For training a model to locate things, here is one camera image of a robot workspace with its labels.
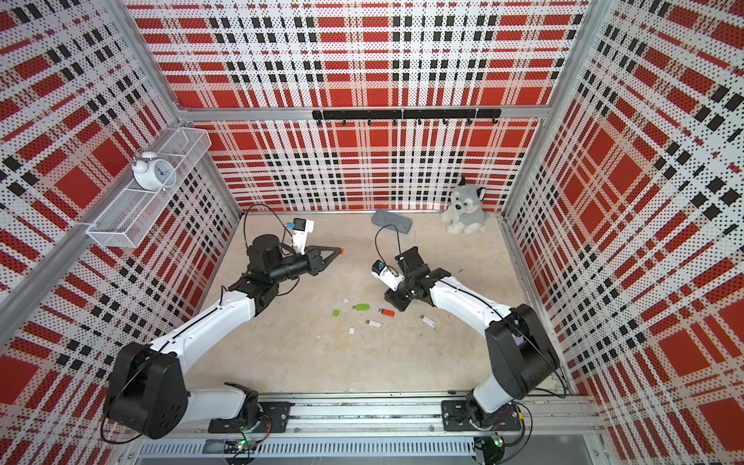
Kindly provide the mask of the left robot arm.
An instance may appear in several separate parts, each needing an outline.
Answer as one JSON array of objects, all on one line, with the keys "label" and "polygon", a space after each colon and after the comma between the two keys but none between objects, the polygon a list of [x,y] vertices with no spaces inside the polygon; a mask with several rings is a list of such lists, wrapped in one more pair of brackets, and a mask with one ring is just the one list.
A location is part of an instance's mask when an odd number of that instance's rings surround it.
[{"label": "left robot arm", "polygon": [[147,344],[132,342],[114,361],[103,419],[149,439],[180,424],[226,422],[253,428],[264,412],[255,389],[226,382],[217,389],[190,389],[186,375],[222,339],[265,311],[281,283],[316,276],[343,254],[340,247],[288,246],[273,234],[248,245],[248,266],[217,302],[197,317]]}]

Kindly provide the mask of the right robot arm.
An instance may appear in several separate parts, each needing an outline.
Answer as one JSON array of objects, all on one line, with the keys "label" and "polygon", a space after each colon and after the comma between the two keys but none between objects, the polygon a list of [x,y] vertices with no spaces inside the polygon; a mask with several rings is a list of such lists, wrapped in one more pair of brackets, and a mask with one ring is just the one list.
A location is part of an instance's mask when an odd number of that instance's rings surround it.
[{"label": "right robot arm", "polygon": [[444,310],[486,341],[491,374],[466,396],[465,415],[478,429],[496,426],[499,412],[532,393],[561,367],[560,358],[537,312],[526,304],[511,307],[486,298],[445,269],[430,269],[416,246],[378,260],[371,274],[387,286],[385,300],[404,311],[415,300]]}]

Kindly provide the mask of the white usb drive right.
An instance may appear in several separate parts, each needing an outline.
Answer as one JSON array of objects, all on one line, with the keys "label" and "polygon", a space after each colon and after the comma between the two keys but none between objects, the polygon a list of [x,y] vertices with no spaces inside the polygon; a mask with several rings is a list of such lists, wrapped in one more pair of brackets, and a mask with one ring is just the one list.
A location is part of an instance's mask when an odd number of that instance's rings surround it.
[{"label": "white usb drive right", "polygon": [[422,322],[423,322],[424,324],[426,324],[426,325],[427,325],[428,327],[431,327],[432,329],[436,329],[436,327],[437,327],[437,323],[436,323],[436,322],[435,322],[434,320],[432,320],[432,319],[431,319],[430,317],[427,317],[427,316],[422,316],[422,317],[420,317],[420,319],[421,319],[421,320],[422,320]]}]

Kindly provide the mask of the grey rectangular case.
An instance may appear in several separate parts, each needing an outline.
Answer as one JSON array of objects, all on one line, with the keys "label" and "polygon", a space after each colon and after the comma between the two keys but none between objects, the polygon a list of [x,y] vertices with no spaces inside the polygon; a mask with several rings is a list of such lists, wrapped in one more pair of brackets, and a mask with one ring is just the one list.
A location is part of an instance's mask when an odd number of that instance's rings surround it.
[{"label": "grey rectangular case", "polygon": [[409,234],[413,226],[411,218],[383,209],[373,213],[371,222],[377,227],[397,231],[399,234]]}]

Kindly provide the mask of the grey husky plush toy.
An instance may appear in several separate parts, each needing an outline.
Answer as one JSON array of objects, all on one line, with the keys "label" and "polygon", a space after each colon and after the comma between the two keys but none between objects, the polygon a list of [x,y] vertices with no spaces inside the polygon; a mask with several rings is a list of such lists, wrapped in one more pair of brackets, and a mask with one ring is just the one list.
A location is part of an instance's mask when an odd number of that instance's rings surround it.
[{"label": "grey husky plush toy", "polygon": [[486,188],[471,184],[465,176],[459,180],[449,195],[449,205],[441,214],[451,236],[470,236],[486,230],[488,214],[482,208],[486,199]]}]

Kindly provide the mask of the white alarm clock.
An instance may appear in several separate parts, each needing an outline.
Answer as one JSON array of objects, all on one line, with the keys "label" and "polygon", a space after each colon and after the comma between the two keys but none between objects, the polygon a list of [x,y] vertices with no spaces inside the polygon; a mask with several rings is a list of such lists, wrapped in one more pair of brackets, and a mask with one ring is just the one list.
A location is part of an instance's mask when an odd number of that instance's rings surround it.
[{"label": "white alarm clock", "polygon": [[176,184],[176,169],[156,152],[145,151],[132,166],[135,182],[141,188],[155,192]]}]

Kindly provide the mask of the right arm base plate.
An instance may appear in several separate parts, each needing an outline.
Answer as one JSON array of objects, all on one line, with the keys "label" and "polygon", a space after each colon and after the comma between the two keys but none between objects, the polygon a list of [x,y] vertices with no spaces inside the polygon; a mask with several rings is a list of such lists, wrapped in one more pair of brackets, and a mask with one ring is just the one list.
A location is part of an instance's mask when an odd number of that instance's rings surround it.
[{"label": "right arm base plate", "polygon": [[484,413],[474,400],[445,400],[441,403],[445,432],[519,432],[522,420],[515,405],[507,403],[492,413]]}]

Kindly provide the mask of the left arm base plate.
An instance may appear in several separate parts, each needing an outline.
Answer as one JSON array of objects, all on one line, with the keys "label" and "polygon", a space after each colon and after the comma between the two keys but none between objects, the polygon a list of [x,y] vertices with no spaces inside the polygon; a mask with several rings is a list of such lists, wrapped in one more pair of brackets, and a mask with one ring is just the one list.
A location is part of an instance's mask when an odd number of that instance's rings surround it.
[{"label": "left arm base plate", "polygon": [[290,402],[261,402],[259,411],[253,420],[212,420],[207,431],[210,434],[224,433],[251,433],[266,434],[284,433],[290,418],[290,410],[293,403]]}]

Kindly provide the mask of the black hook rail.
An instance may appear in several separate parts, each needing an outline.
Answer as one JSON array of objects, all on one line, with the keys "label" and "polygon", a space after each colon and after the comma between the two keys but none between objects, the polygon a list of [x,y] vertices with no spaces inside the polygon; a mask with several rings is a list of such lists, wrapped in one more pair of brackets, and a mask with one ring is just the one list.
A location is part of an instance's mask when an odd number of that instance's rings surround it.
[{"label": "black hook rail", "polygon": [[503,110],[501,108],[424,108],[423,110],[397,108],[395,110],[313,110],[311,112],[315,121],[341,121],[342,123],[352,120],[366,121],[368,123],[383,120],[496,120],[502,114]]}]

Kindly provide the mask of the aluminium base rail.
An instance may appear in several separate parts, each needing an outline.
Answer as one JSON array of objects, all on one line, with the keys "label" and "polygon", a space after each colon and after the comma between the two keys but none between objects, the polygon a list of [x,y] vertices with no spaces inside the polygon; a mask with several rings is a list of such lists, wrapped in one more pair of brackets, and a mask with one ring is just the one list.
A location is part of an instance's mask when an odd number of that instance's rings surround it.
[{"label": "aluminium base rail", "polygon": [[513,401],[519,432],[445,432],[441,403],[464,393],[284,393],[262,402],[290,402],[284,433],[210,434],[209,422],[186,424],[159,440],[123,447],[118,464],[381,463],[455,457],[484,462],[487,441],[504,441],[506,464],[612,464],[599,413],[586,397],[529,396]]}]

